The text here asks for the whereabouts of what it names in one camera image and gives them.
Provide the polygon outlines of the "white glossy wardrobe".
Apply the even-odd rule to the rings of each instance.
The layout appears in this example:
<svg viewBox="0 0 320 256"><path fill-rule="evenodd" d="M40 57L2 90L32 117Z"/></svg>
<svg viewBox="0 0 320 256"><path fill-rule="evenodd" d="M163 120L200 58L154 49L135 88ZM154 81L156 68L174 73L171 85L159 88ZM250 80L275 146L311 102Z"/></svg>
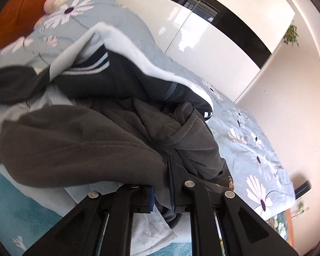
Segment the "white glossy wardrobe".
<svg viewBox="0 0 320 256"><path fill-rule="evenodd" d="M237 100L294 18L286 0L116 0L149 27L161 50Z"/></svg>

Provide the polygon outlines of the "teal floral plush blanket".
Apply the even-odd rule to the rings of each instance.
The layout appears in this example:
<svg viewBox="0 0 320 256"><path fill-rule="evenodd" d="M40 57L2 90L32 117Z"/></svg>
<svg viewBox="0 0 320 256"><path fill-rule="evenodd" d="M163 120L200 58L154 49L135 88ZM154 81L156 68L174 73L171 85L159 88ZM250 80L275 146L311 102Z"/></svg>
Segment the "teal floral plush blanket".
<svg viewBox="0 0 320 256"><path fill-rule="evenodd" d="M294 187L287 171L278 162L261 159L232 160L228 168L235 192L264 220L292 207ZM101 194L115 192L120 183L95 184L38 189L15 182L0 166L0 241L11 255L22 255L63 216L69 213L90 191ZM174 228L165 225L163 215L140 214L134 218L132 255L188 255L191 241L189 218Z"/></svg>

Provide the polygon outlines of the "navy jacket with white stripes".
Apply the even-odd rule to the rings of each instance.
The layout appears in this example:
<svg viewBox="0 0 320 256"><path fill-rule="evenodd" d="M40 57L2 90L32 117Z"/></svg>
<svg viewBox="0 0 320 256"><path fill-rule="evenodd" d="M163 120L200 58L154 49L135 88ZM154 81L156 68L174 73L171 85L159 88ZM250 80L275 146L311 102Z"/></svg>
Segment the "navy jacket with white stripes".
<svg viewBox="0 0 320 256"><path fill-rule="evenodd" d="M212 117L213 106L192 83L147 75L126 57L104 45L91 55L79 55L75 62L54 79L68 98L85 100L125 100L137 98L148 103L174 106L189 102L204 118Z"/></svg>

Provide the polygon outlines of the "dark grey sweatshirt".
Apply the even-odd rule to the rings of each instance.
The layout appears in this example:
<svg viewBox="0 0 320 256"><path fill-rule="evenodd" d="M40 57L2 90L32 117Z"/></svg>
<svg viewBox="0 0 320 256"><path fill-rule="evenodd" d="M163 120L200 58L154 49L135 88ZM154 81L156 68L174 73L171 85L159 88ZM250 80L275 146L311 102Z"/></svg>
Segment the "dark grey sweatshirt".
<svg viewBox="0 0 320 256"><path fill-rule="evenodd" d="M208 93L186 78L159 68L147 75L192 83L208 102ZM0 105L26 110L0 123L0 166L29 187L73 187L97 182L149 184L157 201L170 206L169 156L188 173L229 187L232 177L207 120L183 102L174 106L125 100L68 98L49 69L0 69Z"/></svg>

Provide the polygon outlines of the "green potted plant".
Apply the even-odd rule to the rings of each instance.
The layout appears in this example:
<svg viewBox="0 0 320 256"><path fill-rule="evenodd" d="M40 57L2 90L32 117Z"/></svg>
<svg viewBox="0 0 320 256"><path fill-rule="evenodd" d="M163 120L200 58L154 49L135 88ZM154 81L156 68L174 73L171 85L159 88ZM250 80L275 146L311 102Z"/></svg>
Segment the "green potted plant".
<svg viewBox="0 0 320 256"><path fill-rule="evenodd" d="M283 43L285 43L286 45L297 45L298 47L300 46L298 43L298 31L297 31L297 26L291 24L286 33L284 34L283 37Z"/></svg>

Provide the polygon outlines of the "pink floral pillow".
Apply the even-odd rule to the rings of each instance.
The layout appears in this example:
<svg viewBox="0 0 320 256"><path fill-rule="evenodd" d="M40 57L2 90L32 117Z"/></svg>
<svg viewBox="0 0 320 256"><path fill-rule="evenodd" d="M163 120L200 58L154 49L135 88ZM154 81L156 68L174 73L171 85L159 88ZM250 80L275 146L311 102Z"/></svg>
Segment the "pink floral pillow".
<svg viewBox="0 0 320 256"><path fill-rule="evenodd" d="M33 29L36 29L42 24L44 19L50 14L54 13L59 7L61 7L68 0L46 0L43 6L44 15L38 19Z"/></svg>

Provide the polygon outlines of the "light blue daisy quilt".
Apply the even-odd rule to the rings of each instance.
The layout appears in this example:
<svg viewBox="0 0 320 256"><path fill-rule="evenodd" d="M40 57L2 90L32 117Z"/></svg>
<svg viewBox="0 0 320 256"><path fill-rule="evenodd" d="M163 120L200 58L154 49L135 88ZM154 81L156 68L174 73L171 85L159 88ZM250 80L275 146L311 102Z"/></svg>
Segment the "light blue daisy quilt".
<svg viewBox="0 0 320 256"><path fill-rule="evenodd" d="M202 87L213 106L207 126L227 164L232 160L248 161L251 158L256 162L265 159L280 163L252 116L218 93L209 82L165 55L144 21L131 10L120 7L115 0L69 0L64 3L29 36L0 50L0 69L27 66L36 73L49 69L57 76L79 55L91 55L101 45L131 60L139 68L159 68ZM26 109L27 106L0 105L0 123ZM235 191L233 177L228 188Z"/></svg>

